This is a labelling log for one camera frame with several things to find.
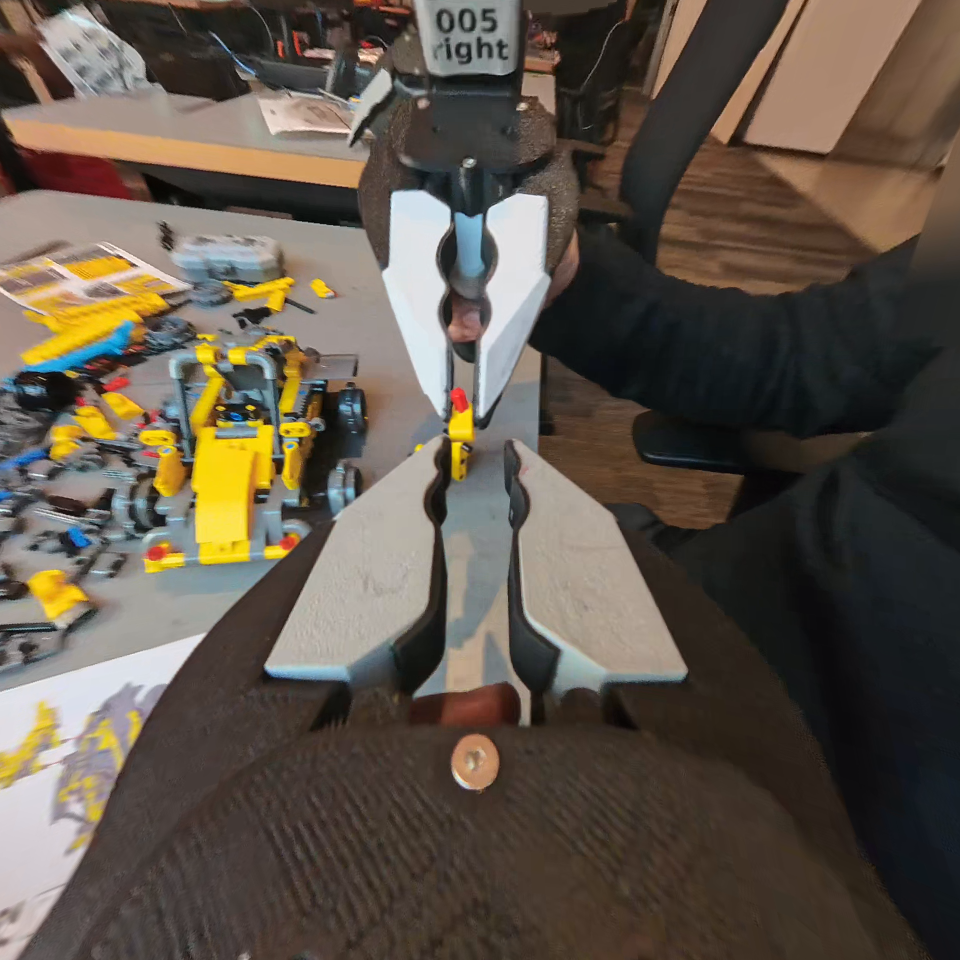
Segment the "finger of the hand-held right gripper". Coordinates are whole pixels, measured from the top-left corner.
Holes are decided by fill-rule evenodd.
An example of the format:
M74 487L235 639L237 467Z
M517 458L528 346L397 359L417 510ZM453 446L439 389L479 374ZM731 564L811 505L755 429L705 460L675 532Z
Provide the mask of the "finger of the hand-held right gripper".
M453 351L444 319L449 283L438 256L451 227L450 208L429 192L390 195L382 278L418 384L442 421L450 417Z
M550 287L546 270L549 206L542 195L514 194L486 213L495 254L486 282L488 320L476 341L473 407L485 427L526 348Z

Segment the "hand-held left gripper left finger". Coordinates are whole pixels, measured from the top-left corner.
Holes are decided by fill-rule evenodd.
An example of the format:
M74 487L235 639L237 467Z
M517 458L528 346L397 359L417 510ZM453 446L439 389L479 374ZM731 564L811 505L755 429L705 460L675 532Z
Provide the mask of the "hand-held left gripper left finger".
M345 507L264 668L274 679L418 690L446 644L450 441L429 440Z

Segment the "yellow brick subassembly blue pins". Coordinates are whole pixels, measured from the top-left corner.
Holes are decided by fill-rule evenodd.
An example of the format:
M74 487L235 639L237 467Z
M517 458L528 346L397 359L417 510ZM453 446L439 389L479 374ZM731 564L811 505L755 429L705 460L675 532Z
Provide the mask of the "yellow brick subassembly blue pins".
M450 416L446 424L446 436L450 441L450 464L451 464L451 478L455 481L462 482L466 479L469 472L470 459L473 454L474 444L463 444L459 442L451 442L448 435L448 423L450 421L453 408L451 406Z

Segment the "person's right hand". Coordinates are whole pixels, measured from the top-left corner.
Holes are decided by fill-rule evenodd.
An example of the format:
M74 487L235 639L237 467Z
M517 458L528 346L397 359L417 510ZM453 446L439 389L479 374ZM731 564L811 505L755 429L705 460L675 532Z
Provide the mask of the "person's right hand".
M580 267L580 234L574 231L570 243L554 271L541 312L553 305L575 279ZM451 318L447 326L452 343L474 343L484 328L482 301L471 299L456 291L450 292Z

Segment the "yellow beam assembly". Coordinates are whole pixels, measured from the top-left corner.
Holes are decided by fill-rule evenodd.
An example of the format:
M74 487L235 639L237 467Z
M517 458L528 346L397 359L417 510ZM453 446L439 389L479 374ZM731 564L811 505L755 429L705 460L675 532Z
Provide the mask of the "yellow beam assembly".
M263 302L263 305L273 314L280 313L285 309L290 290L296 284L294 278L290 276L253 285L227 280L221 282L231 293L234 301L241 304Z

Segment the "white paper sheet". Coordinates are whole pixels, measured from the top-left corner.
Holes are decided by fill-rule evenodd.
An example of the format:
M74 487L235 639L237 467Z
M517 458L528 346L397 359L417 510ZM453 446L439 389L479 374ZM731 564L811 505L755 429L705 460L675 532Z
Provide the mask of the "white paper sheet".
M347 137L353 127L353 111L337 100L289 91L258 93L255 100L268 132L274 137Z

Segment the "yellow toy brick car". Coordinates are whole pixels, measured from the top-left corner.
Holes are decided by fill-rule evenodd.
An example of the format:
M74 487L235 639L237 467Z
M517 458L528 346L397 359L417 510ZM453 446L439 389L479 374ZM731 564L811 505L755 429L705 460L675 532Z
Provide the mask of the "yellow toy brick car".
M320 490L310 463L322 438L361 440L369 417L355 353L320 353L290 334L201 335L169 357L173 394L141 430L154 455L160 519L142 536L146 573L274 562L311 532L314 498L333 515L362 492L345 459Z

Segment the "black mesh office chair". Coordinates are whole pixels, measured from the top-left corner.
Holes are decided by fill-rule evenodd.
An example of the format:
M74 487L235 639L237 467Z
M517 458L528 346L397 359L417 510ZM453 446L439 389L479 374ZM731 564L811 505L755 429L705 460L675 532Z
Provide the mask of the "black mesh office chair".
M674 193L786 10L786 1L708 1L654 96L620 171L623 241L655 265Z

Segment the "long grey table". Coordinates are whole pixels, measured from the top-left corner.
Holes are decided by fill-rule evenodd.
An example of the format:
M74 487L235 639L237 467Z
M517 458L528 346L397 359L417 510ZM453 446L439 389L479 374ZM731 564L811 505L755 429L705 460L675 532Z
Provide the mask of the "long grey table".
M3 110L13 141L44 153L354 189L369 144L344 135L270 133L257 97L167 94L69 99Z

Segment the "cluster of yellow beams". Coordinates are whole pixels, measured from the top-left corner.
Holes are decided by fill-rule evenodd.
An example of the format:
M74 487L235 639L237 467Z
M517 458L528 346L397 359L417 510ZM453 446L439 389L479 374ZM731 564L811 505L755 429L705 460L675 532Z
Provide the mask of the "cluster of yellow beams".
M100 326L104 321L130 320L146 327L147 319L159 316L170 308L171 304L163 296L150 293L126 294L86 306L68 307L51 314L42 314L38 309L28 309L24 314L28 320L42 324L54 336L67 330Z

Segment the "yellow sticker sheet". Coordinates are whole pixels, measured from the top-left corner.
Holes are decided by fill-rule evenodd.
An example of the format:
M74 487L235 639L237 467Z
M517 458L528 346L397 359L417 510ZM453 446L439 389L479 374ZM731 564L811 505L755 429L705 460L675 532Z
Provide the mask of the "yellow sticker sheet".
M1 293L22 308L52 316L129 296L168 299L190 284L109 243L56 248L1 267Z

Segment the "brick instruction booklet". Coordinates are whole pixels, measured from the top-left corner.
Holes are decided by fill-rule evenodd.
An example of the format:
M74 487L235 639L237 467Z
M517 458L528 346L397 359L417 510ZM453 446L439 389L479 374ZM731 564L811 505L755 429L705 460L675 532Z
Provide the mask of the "brick instruction booklet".
M1 957L18 958L83 859L196 634L2 692Z

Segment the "white cabinet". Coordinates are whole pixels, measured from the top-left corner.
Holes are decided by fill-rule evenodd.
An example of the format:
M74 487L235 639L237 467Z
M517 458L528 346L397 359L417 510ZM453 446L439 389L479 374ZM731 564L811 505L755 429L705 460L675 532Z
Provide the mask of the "white cabinet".
M787 2L711 134L932 171L958 135L957 1Z

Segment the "red black printed bag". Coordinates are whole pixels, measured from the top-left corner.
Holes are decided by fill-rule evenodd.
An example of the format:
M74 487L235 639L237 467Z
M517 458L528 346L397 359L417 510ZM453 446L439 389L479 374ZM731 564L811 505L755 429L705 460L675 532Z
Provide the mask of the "red black printed bag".
M2 189L11 193L46 190L110 199L150 202L143 179L112 160L53 151L2 150Z

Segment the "printed paper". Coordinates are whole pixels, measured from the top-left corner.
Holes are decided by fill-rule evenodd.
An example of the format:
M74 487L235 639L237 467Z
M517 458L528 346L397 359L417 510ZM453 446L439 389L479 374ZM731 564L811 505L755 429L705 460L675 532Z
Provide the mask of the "printed paper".
M150 90L147 64L138 51L82 5L41 21L40 45L80 98Z

